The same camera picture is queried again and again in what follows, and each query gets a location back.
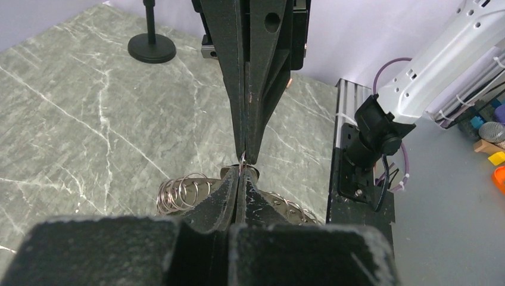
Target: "yellow object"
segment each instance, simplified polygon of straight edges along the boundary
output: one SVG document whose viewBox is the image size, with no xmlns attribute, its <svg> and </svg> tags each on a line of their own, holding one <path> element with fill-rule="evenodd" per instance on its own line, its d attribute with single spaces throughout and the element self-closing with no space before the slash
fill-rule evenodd
<svg viewBox="0 0 505 286">
<path fill-rule="evenodd" d="M 505 153 L 504 152 L 496 152 L 493 155 L 488 157 L 488 160 L 495 166 L 502 164 L 505 162 Z"/>
</svg>

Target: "gray marble surface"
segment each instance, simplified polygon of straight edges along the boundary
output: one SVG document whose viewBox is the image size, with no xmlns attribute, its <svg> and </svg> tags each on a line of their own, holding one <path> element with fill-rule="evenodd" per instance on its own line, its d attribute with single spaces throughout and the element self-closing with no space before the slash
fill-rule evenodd
<svg viewBox="0 0 505 286">
<path fill-rule="evenodd" d="M 145 20 L 95 6 L 0 53 L 0 275 L 52 215 L 154 215 L 159 184 L 236 163 L 219 64 L 158 27 L 177 57 L 149 65 Z M 326 212 L 336 89 L 293 74 L 266 129 L 259 188 Z"/>
</svg>

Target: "white wall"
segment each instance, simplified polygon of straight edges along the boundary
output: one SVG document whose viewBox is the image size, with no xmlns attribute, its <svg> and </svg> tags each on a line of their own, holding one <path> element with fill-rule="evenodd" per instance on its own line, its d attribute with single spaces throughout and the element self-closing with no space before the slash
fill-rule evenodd
<svg viewBox="0 0 505 286">
<path fill-rule="evenodd" d="M 0 51 L 104 0 L 0 0 Z"/>
<path fill-rule="evenodd" d="M 141 0 L 110 0 L 113 6 L 144 15 Z M 412 57 L 441 31 L 461 0 L 314 0 L 308 50 L 302 74 L 334 85 L 343 77 L 371 86 L 381 65 Z M 190 0 L 158 0 L 156 20 L 201 37 L 200 17 Z M 401 63 L 384 71 L 379 86 L 400 72 Z"/>
</svg>

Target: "silver key ring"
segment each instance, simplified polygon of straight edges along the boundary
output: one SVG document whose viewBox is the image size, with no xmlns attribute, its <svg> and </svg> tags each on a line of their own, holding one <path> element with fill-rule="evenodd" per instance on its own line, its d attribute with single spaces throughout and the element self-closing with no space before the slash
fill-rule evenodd
<svg viewBox="0 0 505 286">
<path fill-rule="evenodd" d="M 242 153 L 242 155 L 240 156 L 240 162 L 238 164 L 238 175 L 239 176 L 242 174 L 242 171 L 244 171 L 245 166 L 246 166 L 246 162 L 245 162 L 245 151 L 244 151 Z"/>
</svg>

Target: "black stand base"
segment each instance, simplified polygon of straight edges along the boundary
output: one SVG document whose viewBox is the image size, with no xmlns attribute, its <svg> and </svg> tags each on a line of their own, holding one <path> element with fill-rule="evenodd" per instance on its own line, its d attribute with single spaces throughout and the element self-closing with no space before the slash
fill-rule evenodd
<svg viewBox="0 0 505 286">
<path fill-rule="evenodd" d="M 156 43 L 149 44 L 148 35 L 136 35 L 128 42 L 128 53 L 136 60 L 148 64 L 166 63 L 177 53 L 169 38 L 156 34 Z"/>
</svg>

